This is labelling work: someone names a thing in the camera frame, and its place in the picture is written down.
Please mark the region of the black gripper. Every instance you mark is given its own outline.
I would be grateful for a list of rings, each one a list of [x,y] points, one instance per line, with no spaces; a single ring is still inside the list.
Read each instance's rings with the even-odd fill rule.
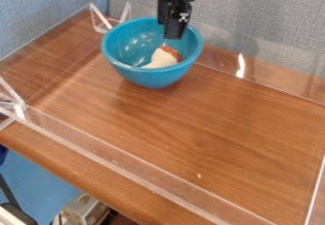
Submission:
[[[164,37],[181,39],[185,35],[195,0],[158,0],[158,22],[164,24]]]

